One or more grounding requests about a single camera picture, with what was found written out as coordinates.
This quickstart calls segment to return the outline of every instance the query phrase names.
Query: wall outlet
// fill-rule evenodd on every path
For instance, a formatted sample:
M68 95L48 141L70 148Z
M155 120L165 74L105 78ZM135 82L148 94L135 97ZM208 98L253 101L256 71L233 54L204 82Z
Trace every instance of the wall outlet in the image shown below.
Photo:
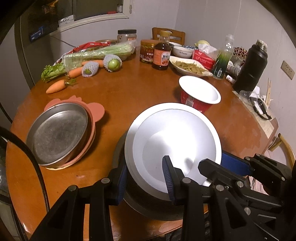
M287 64L287 62L284 60L282 65L281 65L281 69L286 73L287 76L289 76L289 78L292 80L295 72L294 70Z

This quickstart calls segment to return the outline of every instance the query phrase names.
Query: round table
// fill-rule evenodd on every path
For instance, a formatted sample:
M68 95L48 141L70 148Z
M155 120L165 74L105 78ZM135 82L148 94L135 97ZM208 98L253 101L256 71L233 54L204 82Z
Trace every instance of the round table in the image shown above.
M96 124L96 138L87 154L76 164L59 171L41 167L50 206L70 185L85 187L108 175L112 156L119 138L133 120L145 109L164 102L180 102L181 75L171 66L166 71L155 70L139 61L139 51L123 62L122 69L109 73L105 69L89 78L78 77L77 84L54 94L39 81L19 106L11 131L25 141L33 121L45 105L55 98L82 97L86 103L98 102L105 107L104 117ZM222 149L241 158L264 153L278 128L273 119L274 132L268 139L253 115L235 96L226 80L205 78L221 94L222 100L205 112L216 128ZM7 145L6 172L11 199L25 230L33 233L46 214L37 175L30 160L12 143ZM89 206L85 211L84 240L88 240ZM142 216L124 201L110 207L114 240L146 240L181 227L179 221L157 221Z

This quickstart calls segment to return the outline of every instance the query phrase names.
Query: red paper cup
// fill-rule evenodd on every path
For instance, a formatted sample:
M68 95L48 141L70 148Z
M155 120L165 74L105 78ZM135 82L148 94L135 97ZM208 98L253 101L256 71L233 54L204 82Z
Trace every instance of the red paper cup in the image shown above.
M181 103L197 109L201 113L221 101L219 91L209 82L194 76L179 79L182 88Z

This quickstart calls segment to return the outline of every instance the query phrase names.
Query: window sill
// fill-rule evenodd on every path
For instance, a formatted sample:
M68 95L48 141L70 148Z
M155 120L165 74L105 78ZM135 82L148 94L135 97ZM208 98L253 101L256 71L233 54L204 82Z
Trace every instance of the window sill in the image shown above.
M78 21L70 22L64 26L58 27L58 29L50 35L55 35L57 33L64 32L66 30L84 25L84 24L89 24L89 23L94 23L94 22L100 22L104 20L112 20L112 19L124 19L128 18L124 13L113 13L113 14L104 14L104 15L99 15L99 16L94 16L90 18L84 18Z

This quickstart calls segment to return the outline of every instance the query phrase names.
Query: green liquid bottle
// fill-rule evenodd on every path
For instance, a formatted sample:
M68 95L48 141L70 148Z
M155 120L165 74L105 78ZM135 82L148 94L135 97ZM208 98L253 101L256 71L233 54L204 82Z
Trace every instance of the green liquid bottle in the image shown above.
M216 63L212 70L215 79L221 80L224 78L228 62L234 53L233 41L233 35L227 35L224 47L219 50Z

